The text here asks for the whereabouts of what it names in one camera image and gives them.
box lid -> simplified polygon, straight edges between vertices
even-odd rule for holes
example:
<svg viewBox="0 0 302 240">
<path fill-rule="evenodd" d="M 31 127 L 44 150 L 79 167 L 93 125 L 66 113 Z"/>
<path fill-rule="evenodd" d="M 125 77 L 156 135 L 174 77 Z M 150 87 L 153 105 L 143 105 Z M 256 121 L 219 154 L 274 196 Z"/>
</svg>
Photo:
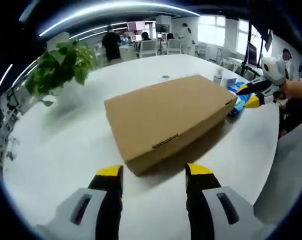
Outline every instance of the box lid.
<svg viewBox="0 0 302 240">
<path fill-rule="evenodd" d="M 225 88 L 193 75 L 116 96 L 104 104 L 127 162 L 184 133 L 234 99 Z"/>
</svg>

blue package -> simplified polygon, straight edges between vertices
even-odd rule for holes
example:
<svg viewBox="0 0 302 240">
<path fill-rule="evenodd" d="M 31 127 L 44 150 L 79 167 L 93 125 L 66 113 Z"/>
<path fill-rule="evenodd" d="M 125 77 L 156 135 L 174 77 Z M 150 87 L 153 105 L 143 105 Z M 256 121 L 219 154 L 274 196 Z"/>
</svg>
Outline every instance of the blue package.
<svg viewBox="0 0 302 240">
<path fill-rule="evenodd" d="M 228 86 L 227 90 L 236 95 L 237 91 L 244 84 L 245 84 L 244 82 L 239 81 L 232 86 Z M 251 96 L 252 94 L 237 96 L 237 101 L 235 103 L 233 110 L 230 112 L 230 115 L 234 116 L 239 114 L 243 110 L 245 103 L 248 102 Z"/>
</svg>

person in white clothing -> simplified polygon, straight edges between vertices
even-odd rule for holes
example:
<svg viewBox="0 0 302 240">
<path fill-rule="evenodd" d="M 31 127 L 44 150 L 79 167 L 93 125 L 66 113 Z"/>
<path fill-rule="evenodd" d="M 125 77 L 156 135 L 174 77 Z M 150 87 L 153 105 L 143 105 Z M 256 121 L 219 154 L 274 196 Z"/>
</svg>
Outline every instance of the person in white clothing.
<svg viewBox="0 0 302 240">
<path fill-rule="evenodd" d="M 283 49 L 283 59 L 284 59 L 285 64 L 286 64 L 286 71 L 287 71 L 286 78 L 288 80 L 292 80 L 293 79 L 292 55 L 291 55 L 290 51 L 287 48 Z"/>
<path fill-rule="evenodd" d="M 192 47 L 192 31 L 191 29 L 188 27 L 188 25 L 186 23 L 182 24 L 182 33 L 180 36 L 180 39 L 182 40 L 181 42 L 181 49 L 182 49 L 182 53 L 183 54 L 190 54 L 191 51 L 191 47 Z"/>
</svg>

cardboard box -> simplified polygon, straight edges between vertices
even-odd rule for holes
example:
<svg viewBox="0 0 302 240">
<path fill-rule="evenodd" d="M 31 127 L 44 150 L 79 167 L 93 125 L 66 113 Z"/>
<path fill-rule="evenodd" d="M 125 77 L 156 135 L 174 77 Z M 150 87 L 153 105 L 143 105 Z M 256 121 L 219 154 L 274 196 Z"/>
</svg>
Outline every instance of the cardboard box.
<svg viewBox="0 0 302 240">
<path fill-rule="evenodd" d="M 235 103 L 234 94 L 200 75 L 147 86 L 104 102 L 120 154 L 136 175 L 210 130 Z"/>
</svg>

potted plant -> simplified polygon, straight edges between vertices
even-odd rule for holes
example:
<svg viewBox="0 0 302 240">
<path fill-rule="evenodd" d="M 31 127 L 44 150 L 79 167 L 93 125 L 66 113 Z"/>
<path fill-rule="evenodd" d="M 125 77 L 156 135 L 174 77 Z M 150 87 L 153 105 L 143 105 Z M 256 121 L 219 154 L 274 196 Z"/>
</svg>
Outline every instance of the potted plant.
<svg viewBox="0 0 302 240">
<path fill-rule="evenodd" d="M 37 59 L 38 66 L 26 80 L 25 87 L 46 106 L 53 102 L 42 98 L 53 95 L 58 104 L 65 107 L 77 101 L 79 85 L 84 85 L 98 62 L 94 50 L 84 42 L 63 42 L 56 47 L 57 50 L 45 52 Z"/>
</svg>

